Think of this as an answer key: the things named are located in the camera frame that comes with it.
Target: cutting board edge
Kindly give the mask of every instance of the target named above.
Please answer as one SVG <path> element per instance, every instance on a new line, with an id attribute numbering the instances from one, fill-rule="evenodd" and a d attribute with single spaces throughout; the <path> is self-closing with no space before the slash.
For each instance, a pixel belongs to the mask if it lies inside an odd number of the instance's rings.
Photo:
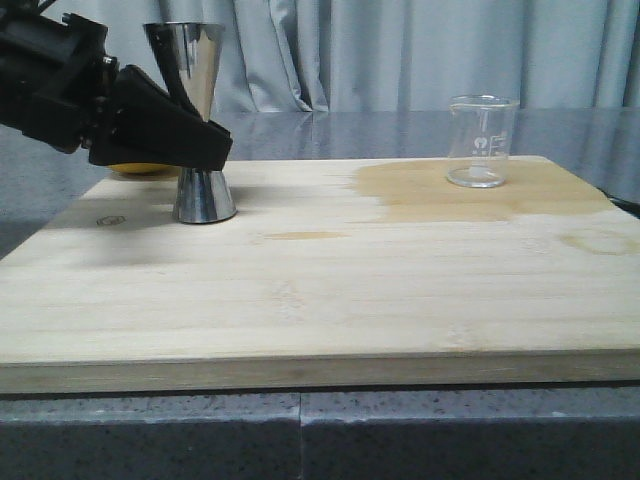
<path id="1" fill-rule="evenodd" d="M 640 350 L 22 364 L 0 367 L 0 394 L 628 380 L 640 380 Z"/>

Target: glass beaker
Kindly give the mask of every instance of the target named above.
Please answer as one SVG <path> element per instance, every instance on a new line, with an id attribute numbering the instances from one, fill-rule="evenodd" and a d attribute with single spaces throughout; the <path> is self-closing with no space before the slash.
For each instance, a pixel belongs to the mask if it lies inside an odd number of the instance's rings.
<path id="1" fill-rule="evenodd" d="M 493 95 L 451 99 L 447 179 L 463 187 L 496 187 L 507 178 L 507 159 L 520 102 Z"/>

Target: gray countertop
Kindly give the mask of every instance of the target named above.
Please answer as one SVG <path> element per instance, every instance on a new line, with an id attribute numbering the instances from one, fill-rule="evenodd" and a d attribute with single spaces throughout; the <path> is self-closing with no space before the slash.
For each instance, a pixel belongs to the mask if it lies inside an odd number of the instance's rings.
<path id="1" fill-rule="evenodd" d="M 445 156 L 448 119 L 218 116 L 232 160 Z M 639 203 L 638 133 L 640 109 L 523 110 L 512 153 Z M 0 145 L 2 257 L 107 170 L 6 128 Z M 0 478 L 640 478 L 639 385 L 4 396 Z"/>

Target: jigger cup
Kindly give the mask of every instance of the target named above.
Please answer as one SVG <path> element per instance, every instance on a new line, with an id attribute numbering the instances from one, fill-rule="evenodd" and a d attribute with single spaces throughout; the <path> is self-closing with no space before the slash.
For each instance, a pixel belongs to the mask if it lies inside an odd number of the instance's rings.
<path id="1" fill-rule="evenodd" d="M 208 121 L 224 27 L 212 23 L 167 22 L 149 23 L 144 29 L 172 100 Z M 222 172 L 181 169 L 173 208 L 176 220 L 213 223 L 231 218 L 235 213 Z"/>

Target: bamboo cutting board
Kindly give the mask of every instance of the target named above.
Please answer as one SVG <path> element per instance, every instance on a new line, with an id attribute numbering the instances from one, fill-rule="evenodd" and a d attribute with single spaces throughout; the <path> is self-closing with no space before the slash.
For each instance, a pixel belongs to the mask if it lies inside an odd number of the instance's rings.
<path id="1" fill-rule="evenodd" d="M 230 162 L 239 213 L 113 174 L 0 262 L 0 392 L 640 378 L 640 222 L 540 157 Z"/>

